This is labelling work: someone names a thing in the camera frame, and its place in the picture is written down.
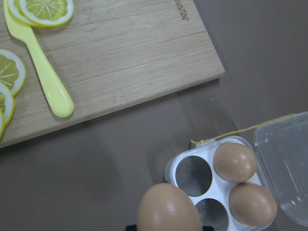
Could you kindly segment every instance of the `transparent plastic lid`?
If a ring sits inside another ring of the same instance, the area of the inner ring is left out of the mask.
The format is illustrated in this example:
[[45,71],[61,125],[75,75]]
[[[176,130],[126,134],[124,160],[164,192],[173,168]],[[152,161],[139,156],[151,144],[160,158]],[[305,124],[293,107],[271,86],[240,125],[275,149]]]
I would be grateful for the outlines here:
[[255,130],[260,174],[283,211],[308,226],[308,112]]

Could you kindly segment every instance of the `brown egg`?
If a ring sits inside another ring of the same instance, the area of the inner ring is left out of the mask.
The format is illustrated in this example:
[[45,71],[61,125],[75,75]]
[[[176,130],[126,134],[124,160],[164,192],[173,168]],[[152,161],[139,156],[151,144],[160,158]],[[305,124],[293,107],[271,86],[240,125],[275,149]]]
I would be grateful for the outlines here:
[[202,231],[197,208],[185,192],[169,183],[151,187],[143,196],[137,231]]
[[230,182],[244,182],[257,170],[254,153],[239,143],[225,143],[214,154],[214,168],[217,174]]
[[233,188],[229,207],[235,219],[250,226],[270,224],[277,214],[277,203],[271,192],[251,183],[241,183]]

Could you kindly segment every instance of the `brand logo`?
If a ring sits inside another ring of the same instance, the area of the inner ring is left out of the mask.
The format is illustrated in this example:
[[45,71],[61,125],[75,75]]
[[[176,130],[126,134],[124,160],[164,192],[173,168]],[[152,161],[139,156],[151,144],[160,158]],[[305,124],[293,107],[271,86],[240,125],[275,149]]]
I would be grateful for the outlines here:
[[187,12],[184,9],[184,6],[181,4],[181,2],[179,0],[174,0],[174,1],[175,1],[176,5],[178,7],[178,10],[179,10],[179,13],[180,13],[182,19],[188,20]]

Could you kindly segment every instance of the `empty egg slot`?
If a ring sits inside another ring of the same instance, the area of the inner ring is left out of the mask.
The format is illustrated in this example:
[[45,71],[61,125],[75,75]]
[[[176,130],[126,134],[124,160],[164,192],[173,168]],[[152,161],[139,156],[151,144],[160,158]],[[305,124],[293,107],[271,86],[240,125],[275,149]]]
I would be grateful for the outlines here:
[[215,231],[226,231],[229,225],[225,207],[215,199],[204,199],[196,204],[201,221],[205,226],[212,226]]
[[203,195],[212,183],[210,166],[204,159],[194,155],[181,160],[175,176],[178,187],[189,196]]

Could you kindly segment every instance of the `gray table surface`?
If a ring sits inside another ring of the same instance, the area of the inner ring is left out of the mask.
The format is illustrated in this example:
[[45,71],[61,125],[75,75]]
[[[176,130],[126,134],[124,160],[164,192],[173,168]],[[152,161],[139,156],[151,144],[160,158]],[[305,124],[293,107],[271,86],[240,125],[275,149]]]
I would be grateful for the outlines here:
[[[0,150],[1,231],[124,230],[167,161],[201,140],[308,105],[308,1],[196,5],[220,80]],[[241,134],[253,144],[253,132]],[[281,210],[269,231],[308,231]]]

